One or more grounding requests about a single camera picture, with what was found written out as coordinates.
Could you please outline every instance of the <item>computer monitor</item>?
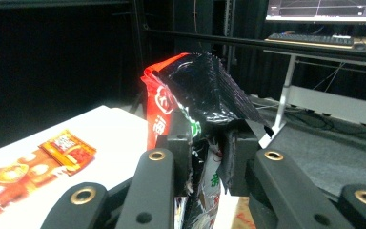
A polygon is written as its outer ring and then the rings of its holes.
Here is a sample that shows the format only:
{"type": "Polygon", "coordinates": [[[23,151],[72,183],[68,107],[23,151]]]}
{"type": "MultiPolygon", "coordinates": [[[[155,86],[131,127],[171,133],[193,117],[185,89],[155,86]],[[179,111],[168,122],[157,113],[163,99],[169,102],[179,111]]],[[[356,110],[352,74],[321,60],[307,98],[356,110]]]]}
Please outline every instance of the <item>computer monitor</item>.
{"type": "Polygon", "coordinates": [[[366,25],[366,0],[269,0],[266,21],[366,25]]]}

